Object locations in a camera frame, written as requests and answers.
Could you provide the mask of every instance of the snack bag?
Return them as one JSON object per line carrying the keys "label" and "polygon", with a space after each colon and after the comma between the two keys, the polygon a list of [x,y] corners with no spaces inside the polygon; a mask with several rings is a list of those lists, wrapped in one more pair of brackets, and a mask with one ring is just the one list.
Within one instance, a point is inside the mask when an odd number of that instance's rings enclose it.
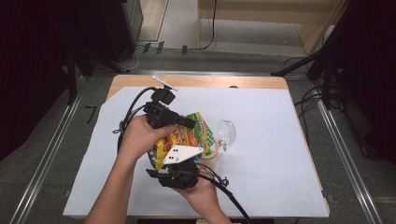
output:
{"label": "snack bag", "polygon": [[196,121],[193,129],[178,125],[174,132],[160,139],[148,152],[150,163],[155,170],[161,170],[163,168],[163,159],[173,145],[202,147],[204,152],[195,156],[195,161],[199,160],[202,156],[209,156],[211,154],[210,148],[214,145],[213,133],[206,125],[204,118],[199,112],[186,117]]}

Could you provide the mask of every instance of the white paper sheet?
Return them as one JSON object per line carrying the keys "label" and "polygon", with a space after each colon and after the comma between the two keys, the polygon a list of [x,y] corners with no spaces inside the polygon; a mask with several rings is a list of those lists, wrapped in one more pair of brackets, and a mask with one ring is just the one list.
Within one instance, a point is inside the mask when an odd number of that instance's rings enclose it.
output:
{"label": "white paper sheet", "polygon": [[[144,87],[123,88],[103,104],[92,140],[64,209],[65,216],[87,216],[117,155],[118,129]],[[152,91],[136,106],[150,101]],[[251,217],[327,217],[327,205],[287,90],[180,88],[170,109],[180,115],[199,111],[216,136],[218,123],[231,120],[234,144],[221,151],[213,169],[227,176],[230,190]],[[198,217],[176,192],[149,177],[148,157],[134,172],[128,215]],[[218,190],[229,217],[242,215]]]}

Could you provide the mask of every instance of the metal rail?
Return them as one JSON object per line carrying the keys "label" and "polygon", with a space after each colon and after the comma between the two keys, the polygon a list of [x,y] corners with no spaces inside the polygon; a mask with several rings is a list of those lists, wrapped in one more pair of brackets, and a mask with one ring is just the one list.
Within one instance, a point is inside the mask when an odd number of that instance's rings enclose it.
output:
{"label": "metal rail", "polygon": [[38,164],[37,169],[35,170],[35,174],[27,185],[25,191],[22,194],[20,203],[9,222],[10,224],[22,224],[25,222],[29,212],[32,208],[33,203],[35,202],[35,198],[38,195],[38,192],[41,189],[41,186],[44,183],[44,180],[47,176],[47,173],[50,169],[50,166],[55,158],[56,153],[58,152],[59,145],[62,143],[62,139],[64,138],[64,134],[72,120],[76,109],[78,107],[79,101],[81,99],[82,91],[85,87],[85,77],[81,77],[78,81],[78,94],[75,100],[69,105],[64,111],[64,115],[58,124],[58,127],[55,130],[54,135],[52,136],[49,145],[47,146],[46,151],[41,159],[41,162]]}
{"label": "metal rail", "polygon": [[368,223],[383,223],[381,216],[376,209],[374,200],[366,185],[364,184],[363,179],[361,178],[358,167],[353,161],[352,156],[349,154],[349,150],[347,149],[347,145],[344,142],[343,136],[338,130],[337,124],[335,123],[335,120],[332,116],[332,111],[327,110],[326,106],[321,101],[318,103],[318,107],[324,121],[326,122],[330,135],[332,136],[332,140],[334,141],[335,148],[338,151],[340,159],[344,164],[346,174],[348,175],[352,187],[355,190],[356,196],[361,203],[361,208],[364,212],[364,215],[366,215]]}

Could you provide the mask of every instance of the human hand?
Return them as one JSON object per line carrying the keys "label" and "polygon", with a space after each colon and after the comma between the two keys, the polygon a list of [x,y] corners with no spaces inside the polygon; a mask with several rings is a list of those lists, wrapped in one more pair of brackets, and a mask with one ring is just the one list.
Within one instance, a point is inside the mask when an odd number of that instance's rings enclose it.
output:
{"label": "human hand", "polygon": [[[201,175],[214,178],[205,168],[199,167],[199,170]],[[209,223],[231,223],[220,208],[216,187],[208,180],[199,178],[193,188],[174,190],[183,196],[190,203],[192,209]]]}
{"label": "human hand", "polygon": [[176,125],[166,125],[159,129],[152,129],[145,115],[134,116],[129,123],[120,146],[119,155],[137,161],[148,152],[161,138],[176,129]]}

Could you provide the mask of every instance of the human arm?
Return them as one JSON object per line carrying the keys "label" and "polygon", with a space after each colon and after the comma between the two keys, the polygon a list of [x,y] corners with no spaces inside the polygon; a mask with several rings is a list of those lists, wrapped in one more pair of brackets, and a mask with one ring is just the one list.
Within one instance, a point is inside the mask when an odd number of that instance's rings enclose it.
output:
{"label": "human arm", "polygon": [[176,128],[168,125],[152,129],[146,116],[135,116],[128,125],[119,154],[107,181],[85,223],[124,224],[137,160],[158,141]]}
{"label": "human arm", "polygon": [[[213,178],[205,169],[200,168],[201,175]],[[202,216],[209,224],[229,224],[231,220],[227,218],[219,205],[218,194],[215,186],[208,180],[199,178],[197,184],[190,189],[174,189],[183,196],[192,209]]]}

